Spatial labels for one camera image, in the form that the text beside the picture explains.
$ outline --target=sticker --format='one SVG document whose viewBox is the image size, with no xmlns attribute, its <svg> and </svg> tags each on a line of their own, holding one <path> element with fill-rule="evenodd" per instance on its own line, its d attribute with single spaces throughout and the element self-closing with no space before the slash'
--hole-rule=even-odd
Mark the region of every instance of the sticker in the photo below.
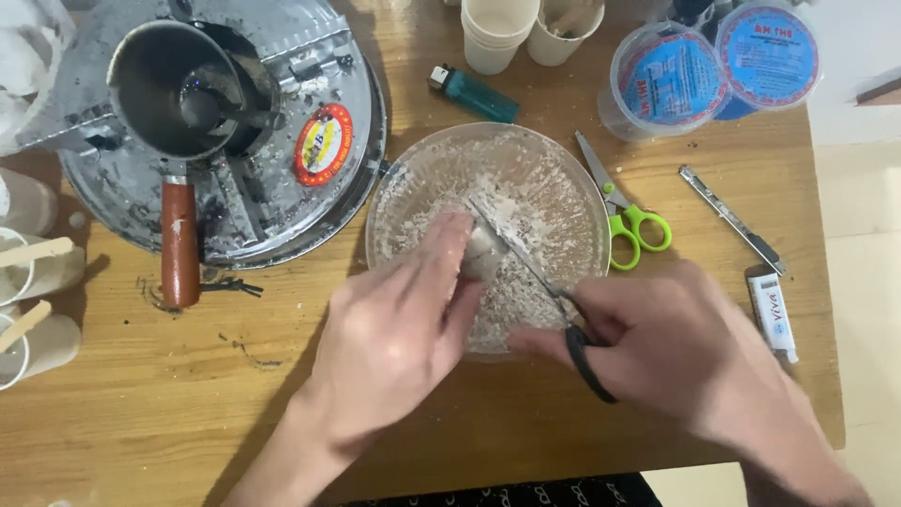
<svg viewBox="0 0 901 507">
<path fill-rule="evenodd" d="M 752 7 L 736 15 L 721 28 L 717 50 L 735 95 L 752 106 L 795 104 L 819 75 L 813 34 L 776 7 Z"/>
<path fill-rule="evenodd" d="M 677 33 L 632 56 L 619 88 L 641 120 L 680 125 L 712 114 L 728 87 L 710 44 L 693 33 Z"/>
<path fill-rule="evenodd" d="M 344 165 L 353 141 L 350 112 L 341 104 L 326 104 L 313 113 L 297 136 L 294 174 L 307 187 L 331 180 Z"/>
</svg>

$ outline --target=black-handled scissors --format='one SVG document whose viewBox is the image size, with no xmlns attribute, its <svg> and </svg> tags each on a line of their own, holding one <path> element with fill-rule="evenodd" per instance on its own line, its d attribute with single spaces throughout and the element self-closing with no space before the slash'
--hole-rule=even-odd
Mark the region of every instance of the black-handled scissors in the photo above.
<svg viewBox="0 0 901 507">
<path fill-rule="evenodd" d="M 572 358 L 573 364 L 576 365 L 578 374 L 582 376 L 582 379 L 585 380 L 588 387 L 591 388 L 591 391 L 593 391 L 598 398 L 607 403 L 616 403 L 614 395 L 610 394 L 607 389 L 604 389 L 604 386 L 601 385 L 601 381 L 597 380 L 597 375 L 595 375 L 595 372 L 591 369 L 591 365 L 588 363 L 588 358 L 585 355 L 585 347 L 597 345 L 588 338 L 588 335 L 585 334 L 585 331 L 583 331 L 581 327 L 569 318 L 569 315 L 567 314 L 566 309 L 563 308 L 563 304 L 560 300 L 567 300 L 572 303 L 579 314 L 582 315 L 583 318 L 586 318 L 585 314 L 580 309 L 580 306 L 573 300 L 568 291 L 557 287 L 548 280 L 547 275 L 544 274 L 544 270 L 532 261 L 532 257 L 524 252 L 516 241 L 513 241 L 504 235 L 504 232 L 497 227 L 494 220 L 488 217 L 484 208 L 477 204 L 472 198 L 469 198 L 469 203 L 472 204 L 473 209 L 481 215 L 488 226 L 494 230 L 497 238 L 519 257 L 519 260 L 525 264 L 525 267 L 538 279 L 538 282 L 541 283 L 542 287 L 548 292 L 548 295 L 551 296 L 551 299 L 557 305 L 557 308 L 560 309 L 560 314 L 562 314 L 563 319 L 567 323 L 566 331 L 564 332 L 566 347 L 569 350 L 569 357 Z"/>
</svg>

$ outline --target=right hand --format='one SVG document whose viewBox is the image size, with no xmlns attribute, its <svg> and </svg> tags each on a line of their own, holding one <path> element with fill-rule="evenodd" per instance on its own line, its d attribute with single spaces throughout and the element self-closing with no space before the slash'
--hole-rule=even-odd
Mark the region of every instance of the right hand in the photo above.
<svg viewBox="0 0 901 507">
<path fill-rule="evenodd" d="M 737 444 L 735 433 L 755 410 L 794 413 L 820 432 L 809 400 L 756 327 L 696 264 L 678 261 L 646 279 L 586 279 L 572 295 L 588 334 L 611 345 L 587 347 L 586 355 L 617 398 L 723 445 Z M 575 369 L 560 331 L 518 329 L 507 344 Z"/>
</svg>

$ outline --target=lighter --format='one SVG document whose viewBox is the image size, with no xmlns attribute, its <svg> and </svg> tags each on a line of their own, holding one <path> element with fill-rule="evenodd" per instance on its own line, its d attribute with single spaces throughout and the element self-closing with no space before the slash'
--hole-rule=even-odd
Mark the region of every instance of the lighter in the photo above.
<svg viewBox="0 0 901 507">
<path fill-rule="evenodd" d="M 429 86 L 494 122 L 511 124 L 519 112 L 512 99 L 447 64 L 435 67 Z"/>
</svg>

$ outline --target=wooden table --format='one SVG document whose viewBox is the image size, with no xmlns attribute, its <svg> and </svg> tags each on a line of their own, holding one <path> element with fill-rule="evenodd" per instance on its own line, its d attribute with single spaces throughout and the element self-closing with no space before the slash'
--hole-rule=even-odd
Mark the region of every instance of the wooden table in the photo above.
<svg viewBox="0 0 901 507">
<path fill-rule="evenodd" d="M 386 85 L 388 156 L 427 134 L 476 121 L 431 93 L 425 79 L 447 62 L 465 69 L 459 11 L 438 0 L 395 0 L 361 10 L 337 2 Z M 834 447 L 844 445 L 823 228 L 810 133 L 803 109 L 714 123 L 641 146 L 598 126 L 595 98 L 627 27 L 603 25 L 564 66 L 545 69 L 520 51 L 487 81 L 522 105 L 518 123 L 574 153 L 581 130 L 625 193 L 667 218 L 673 246 L 645 254 L 637 272 L 680 256 L 716 277 L 750 313 L 742 272 L 759 259 L 677 176 L 699 175 L 789 265 L 783 289 L 801 362 L 797 378 Z M 60 184 L 52 155 L 4 165 L 60 188 L 54 235 L 86 244 L 87 284 L 55 296 L 83 323 L 84 345 L 69 365 L 0 392 L 0 504 L 215 507 L 257 454 L 288 397 L 310 371 L 330 292 L 365 269 L 366 209 L 304 257 L 243 272 L 262 299 L 207 293 L 170 315 L 154 307 L 159 258 L 97 222 L 73 231 L 79 206 Z M 281 362 L 264 366 L 259 362 Z M 689 466 L 729 459 L 666 421 L 626 405 L 605 406 L 573 373 L 540 359 L 464 363 L 413 415 L 390 429 L 324 499 L 450 490 Z"/>
</svg>

